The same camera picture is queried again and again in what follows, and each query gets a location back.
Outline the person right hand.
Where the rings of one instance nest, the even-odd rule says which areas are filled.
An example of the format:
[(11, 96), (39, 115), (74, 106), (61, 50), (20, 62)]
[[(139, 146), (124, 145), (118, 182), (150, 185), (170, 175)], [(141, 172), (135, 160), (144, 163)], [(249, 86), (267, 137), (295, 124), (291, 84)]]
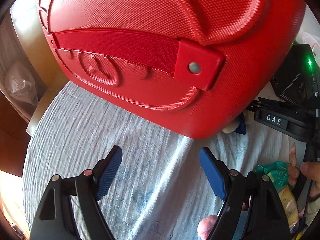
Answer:
[(309, 179), (311, 189), (308, 192), (310, 201), (319, 198), (319, 150), (314, 150), (313, 146), (307, 145), (303, 162), (299, 166), (300, 146), (293, 144), (289, 153), (289, 185), (293, 187), (293, 195), (298, 199), (303, 191), (306, 181)]

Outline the person left hand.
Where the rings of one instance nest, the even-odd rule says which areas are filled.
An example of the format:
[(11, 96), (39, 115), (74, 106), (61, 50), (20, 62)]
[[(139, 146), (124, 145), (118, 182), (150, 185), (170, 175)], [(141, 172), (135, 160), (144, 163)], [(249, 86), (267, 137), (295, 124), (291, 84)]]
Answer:
[(203, 218), (198, 226), (197, 226), (197, 235), (201, 240), (206, 240), (209, 236), (213, 226), (217, 221), (216, 215), (210, 215), (208, 217)]

